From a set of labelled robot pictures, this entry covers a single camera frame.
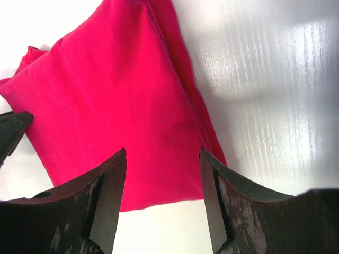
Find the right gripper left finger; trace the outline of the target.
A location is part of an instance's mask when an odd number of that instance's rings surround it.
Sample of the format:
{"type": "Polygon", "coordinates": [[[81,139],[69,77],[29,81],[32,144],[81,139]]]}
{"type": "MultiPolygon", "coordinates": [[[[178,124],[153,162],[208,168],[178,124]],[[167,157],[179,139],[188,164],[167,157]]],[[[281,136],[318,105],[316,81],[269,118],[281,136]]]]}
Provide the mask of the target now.
{"type": "Polygon", "coordinates": [[[127,171],[121,149],[96,168],[1,202],[1,253],[112,253],[127,171]]]}

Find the magenta t shirt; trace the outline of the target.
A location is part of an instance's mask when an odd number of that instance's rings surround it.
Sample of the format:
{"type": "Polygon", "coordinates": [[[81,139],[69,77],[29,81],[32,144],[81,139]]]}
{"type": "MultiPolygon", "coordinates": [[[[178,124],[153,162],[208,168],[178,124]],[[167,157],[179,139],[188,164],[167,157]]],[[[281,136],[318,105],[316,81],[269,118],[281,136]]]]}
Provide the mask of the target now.
{"type": "Polygon", "coordinates": [[[203,199],[199,152],[224,154],[171,1],[103,1],[49,51],[29,47],[1,96],[61,185],[125,148],[121,210],[203,199]]]}

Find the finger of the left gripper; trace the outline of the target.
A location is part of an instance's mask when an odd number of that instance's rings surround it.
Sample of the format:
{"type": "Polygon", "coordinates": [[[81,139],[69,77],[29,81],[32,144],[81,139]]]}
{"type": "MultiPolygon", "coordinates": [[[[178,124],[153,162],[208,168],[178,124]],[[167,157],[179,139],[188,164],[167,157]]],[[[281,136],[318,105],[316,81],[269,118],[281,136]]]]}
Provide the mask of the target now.
{"type": "Polygon", "coordinates": [[[1,114],[1,166],[21,141],[26,129],[33,121],[33,115],[28,112],[1,114]]]}

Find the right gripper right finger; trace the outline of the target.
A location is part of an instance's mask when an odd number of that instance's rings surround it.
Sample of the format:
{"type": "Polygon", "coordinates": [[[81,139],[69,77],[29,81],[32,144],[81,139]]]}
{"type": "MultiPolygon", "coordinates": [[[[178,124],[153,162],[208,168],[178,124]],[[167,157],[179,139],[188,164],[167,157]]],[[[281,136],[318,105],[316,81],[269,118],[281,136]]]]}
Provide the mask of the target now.
{"type": "Polygon", "coordinates": [[[338,189],[268,189],[199,155],[213,253],[338,253],[338,189]]]}

